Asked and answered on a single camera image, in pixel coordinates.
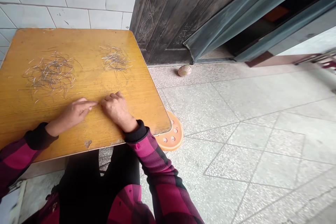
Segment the small ball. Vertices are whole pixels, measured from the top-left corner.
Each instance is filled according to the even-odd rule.
[[[189,65],[181,66],[180,69],[177,71],[177,73],[182,77],[187,76],[191,74],[191,66]]]

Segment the dark security door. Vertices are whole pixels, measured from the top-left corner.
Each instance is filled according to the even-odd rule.
[[[130,30],[146,63],[189,63],[183,41],[231,1],[136,0]]]

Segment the hand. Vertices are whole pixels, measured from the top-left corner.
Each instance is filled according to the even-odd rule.
[[[97,101],[88,101],[85,97],[69,104],[63,114],[45,126],[49,135],[56,137],[84,120]]]
[[[132,132],[139,127],[136,119],[128,112],[126,100],[120,91],[105,96],[100,103],[105,114],[124,132]]]

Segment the black cuff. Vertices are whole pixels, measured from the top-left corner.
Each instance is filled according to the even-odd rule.
[[[149,128],[145,127],[144,122],[142,120],[137,120],[137,123],[139,125],[139,128],[136,131],[130,133],[124,132],[126,143],[135,144],[137,142],[140,142],[147,136]]]
[[[47,122],[42,122],[33,131],[27,131],[24,138],[28,146],[33,150],[42,150],[49,147],[49,145],[58,139],[58,136],[51,136],[45,129]]]

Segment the sleeve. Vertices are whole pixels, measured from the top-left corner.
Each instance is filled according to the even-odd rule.
[[[159,147],[143,121],[139,128],[125,133],[125,142],[139,157],[153,198],[157,223],[204,223],[178,177],[178,171]]]
[[[58,138],[46,132],[46,125],[46,122],[41,123],[19,141],[12,142],[0,150],[0,201],[35,158]]]

